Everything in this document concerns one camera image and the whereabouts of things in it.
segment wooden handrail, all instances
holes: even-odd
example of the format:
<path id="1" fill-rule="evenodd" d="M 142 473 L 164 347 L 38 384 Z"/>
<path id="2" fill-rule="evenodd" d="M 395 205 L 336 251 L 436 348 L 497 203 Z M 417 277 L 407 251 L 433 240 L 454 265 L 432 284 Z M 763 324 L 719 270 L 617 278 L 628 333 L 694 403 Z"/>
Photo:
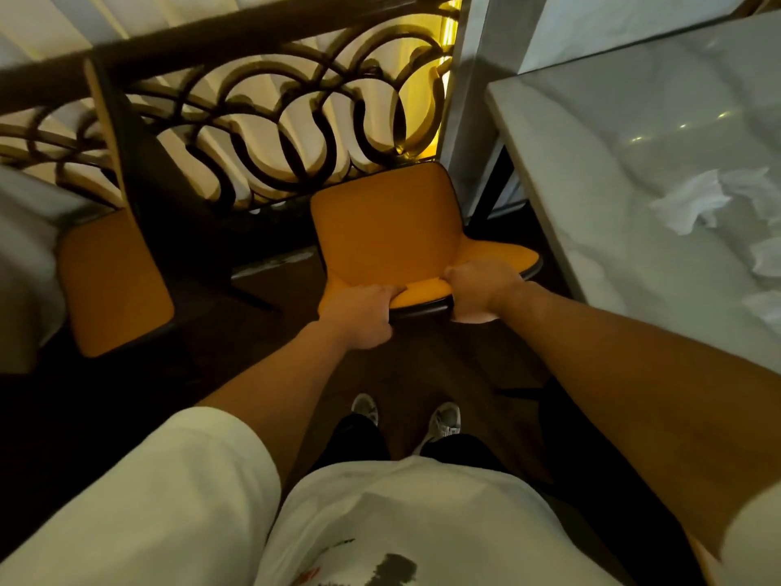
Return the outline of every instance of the wooden handrail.
<path id="1" fill-rule="evenodd" d="M 273 53 L 290 41 L 425 12 L 448 0 L 281 0 L 0 71 L 0 115 L 87 97 L 83 60 L 119 85 L 205 63 Z"/>

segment marble table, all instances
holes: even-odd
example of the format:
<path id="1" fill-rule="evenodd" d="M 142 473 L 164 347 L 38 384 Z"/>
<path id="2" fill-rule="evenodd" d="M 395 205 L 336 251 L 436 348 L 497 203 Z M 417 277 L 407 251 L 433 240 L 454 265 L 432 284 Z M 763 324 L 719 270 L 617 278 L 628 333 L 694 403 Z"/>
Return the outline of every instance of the marble table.
<path id="1" fill-rule="evenodd" d="M 748 246 L 781 230 L 742 197 L 678 236 L 648 204 L 719 168 L 781 186 L 781 11 L 494 82 L 487 102 L 573 294 L 781 373 L 741 300 L 781 289 Z"/>

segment crumpled tissue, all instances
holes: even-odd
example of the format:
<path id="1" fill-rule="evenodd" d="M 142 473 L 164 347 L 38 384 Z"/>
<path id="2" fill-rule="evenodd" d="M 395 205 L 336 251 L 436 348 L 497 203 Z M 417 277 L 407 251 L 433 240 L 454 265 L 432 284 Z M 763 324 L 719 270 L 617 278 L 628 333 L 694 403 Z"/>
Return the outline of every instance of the crumpled tissue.
<path id="1" fill-rule="evenodd" d="M 732 200 L 724 194 L 718 170 L 708 170 L 679 185 L 662 199 L 649 204 L 664 225 L 678 235 L 688 234 L 697 218 L 708 228 L 716 227 L 714 211 Z"/>
<path id="2" fill-rule="evenodd" d="M 767 326 L 781 335 L 781 292 L 770 290 L 745 297 L 742 303 L 751 314 L 762 319 Z"/>
<path id="3" fill-rule="evenodd" d="M 756 275 L 781 277 L 781 236 L 773 236 L 749 247 L 754 255 Z"/>
<path id="4" fill-rule="evenodd" d="M 743 195 L 751 204 L 759 219 L 768 225 L 781 222 L 781 190 L 768 178 L 770 168 L 744 168 L 719 173 L 718 179 L 731 195 Z"/>

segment chair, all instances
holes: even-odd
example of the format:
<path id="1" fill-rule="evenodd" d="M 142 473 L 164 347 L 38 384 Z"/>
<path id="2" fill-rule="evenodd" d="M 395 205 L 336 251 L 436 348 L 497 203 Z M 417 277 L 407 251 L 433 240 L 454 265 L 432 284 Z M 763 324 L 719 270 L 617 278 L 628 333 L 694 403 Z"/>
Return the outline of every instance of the chair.
<path id="1" fill-rule="evenodd" d="M 327 270 L 321 309 L 349 286 L 399 284 L 407 290 L 390 304 L 392 320 L 435 313 L 452 306 L 440 279 L 448 265 L 500 258 L 524 278 L 542 265 L 528 248 L 467 237 L 450 177 L 436 162 L 319 191 L 312 217 Z"/>
<path id="2" fill-rule="evenodd" d="M 230 285 L 220 224 L 127 96 L 84 65 L 125 208 L 69 230 L 60 283 L 81 353 L 93 358 L 210 310 L 221 296 L 273 310 Z"/>

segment orange cushion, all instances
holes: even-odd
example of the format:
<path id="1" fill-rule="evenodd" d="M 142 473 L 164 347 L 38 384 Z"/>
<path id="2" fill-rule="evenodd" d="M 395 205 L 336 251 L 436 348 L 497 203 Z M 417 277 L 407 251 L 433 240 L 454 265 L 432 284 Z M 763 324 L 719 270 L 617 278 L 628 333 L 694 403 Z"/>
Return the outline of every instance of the orange cushion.
<path id="1" fill-rule="evenodd" d="M 518 245 L 473 241 L 444 167 L 425 162 L 322 190 L 312 198 L 328 281 L 320 306 L 356 285 L 398 284 L 392 308 L 451 294 L 439 277 L 448 265 L 501 258 L 526 271 L 539 255 Z"/>
<path id="2" fill-rule="evenodd" d="M 162 275 L 126 210 L 69 230 L 60 243 L 57 266 L 73 335 L 89 358 L 173 318 Z"/>

